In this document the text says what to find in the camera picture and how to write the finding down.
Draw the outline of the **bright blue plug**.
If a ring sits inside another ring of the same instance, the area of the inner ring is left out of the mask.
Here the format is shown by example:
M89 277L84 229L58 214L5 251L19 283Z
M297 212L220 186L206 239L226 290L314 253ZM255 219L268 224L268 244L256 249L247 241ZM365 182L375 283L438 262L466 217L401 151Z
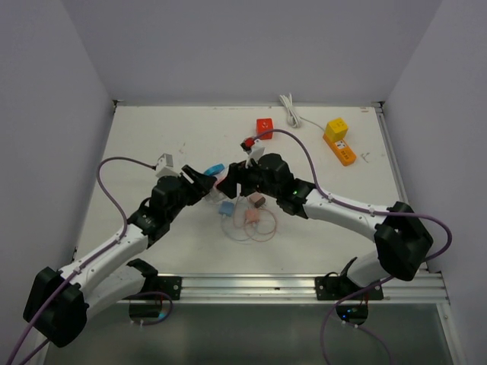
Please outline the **bright blue plug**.
M211 167L209 167L205 172L204 174L206 176L216 176L218 175L219 173L222 173L223 171L225 170L225 165L222 164L222 163L218 163L216 165L213 165Z

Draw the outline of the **blue usb charger plug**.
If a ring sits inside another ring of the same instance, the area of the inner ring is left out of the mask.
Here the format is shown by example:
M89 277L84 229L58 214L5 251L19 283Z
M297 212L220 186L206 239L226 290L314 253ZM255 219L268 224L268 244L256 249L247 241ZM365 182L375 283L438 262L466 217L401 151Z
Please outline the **blue usb charger plug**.
M234 215L235 204L233 202L222 202L218 208L218 213L222 217L232 217Z

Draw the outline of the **brown usb charger plug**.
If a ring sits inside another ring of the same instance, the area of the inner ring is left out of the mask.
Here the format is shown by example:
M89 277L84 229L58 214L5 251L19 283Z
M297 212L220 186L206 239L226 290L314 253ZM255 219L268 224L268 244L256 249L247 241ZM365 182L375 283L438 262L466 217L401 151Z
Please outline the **brown usb charger plug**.
M266 198L258 192L250 194L247 199L253 208L261 208L266 204Z

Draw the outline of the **pink usb charger plug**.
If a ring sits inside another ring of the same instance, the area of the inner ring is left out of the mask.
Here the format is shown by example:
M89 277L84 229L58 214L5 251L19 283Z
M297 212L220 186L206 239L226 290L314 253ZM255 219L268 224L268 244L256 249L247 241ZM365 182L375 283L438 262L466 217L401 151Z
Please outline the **pink usb charger plug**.
M249 208L245 211L245 224L258 224L260 221L260 212L257 208Z

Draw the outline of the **red cube socket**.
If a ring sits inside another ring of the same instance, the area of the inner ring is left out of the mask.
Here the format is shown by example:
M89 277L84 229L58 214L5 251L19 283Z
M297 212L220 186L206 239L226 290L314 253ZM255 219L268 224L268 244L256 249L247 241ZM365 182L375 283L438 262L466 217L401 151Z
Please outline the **red cube socket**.
M256 120L256 135L259 139L269 140L273 138L274 129L272 118L260 118Z

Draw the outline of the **pink blue white adapter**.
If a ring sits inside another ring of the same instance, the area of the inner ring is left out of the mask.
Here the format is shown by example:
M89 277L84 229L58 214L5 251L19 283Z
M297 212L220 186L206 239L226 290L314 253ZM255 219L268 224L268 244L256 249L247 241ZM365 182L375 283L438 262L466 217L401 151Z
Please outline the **pink blue white adapter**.
M216 188L212 188L209 194L207 194L205 197L205 200L207 202L211 202L212 204L217 204L225 199L226 196Z

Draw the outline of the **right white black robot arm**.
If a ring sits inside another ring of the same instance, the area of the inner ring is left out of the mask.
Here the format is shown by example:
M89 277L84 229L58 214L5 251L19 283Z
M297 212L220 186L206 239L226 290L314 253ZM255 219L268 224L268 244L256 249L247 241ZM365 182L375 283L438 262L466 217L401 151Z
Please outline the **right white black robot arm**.
M315 182L295 177L279 154L231 164L216 188L228 198L258 192L274 198L287 214L335 224L369 239L374 251L351 259L339 275L340 292L351 299L388 277L411 281L433 243L406 203L368 206L324 195Z

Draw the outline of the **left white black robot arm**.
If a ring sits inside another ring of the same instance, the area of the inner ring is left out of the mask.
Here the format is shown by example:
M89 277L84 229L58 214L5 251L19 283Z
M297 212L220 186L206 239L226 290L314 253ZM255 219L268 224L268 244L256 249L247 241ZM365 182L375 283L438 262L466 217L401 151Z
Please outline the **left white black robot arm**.
M163 175L122 227L105 243L58 270L47 267L34 278L23 317L55 346L74 341L89 319L119 300L130 297L165 298L158 290L158 272L138 254L170 229L187 206L206 197L217 179L189 166L176 175Z

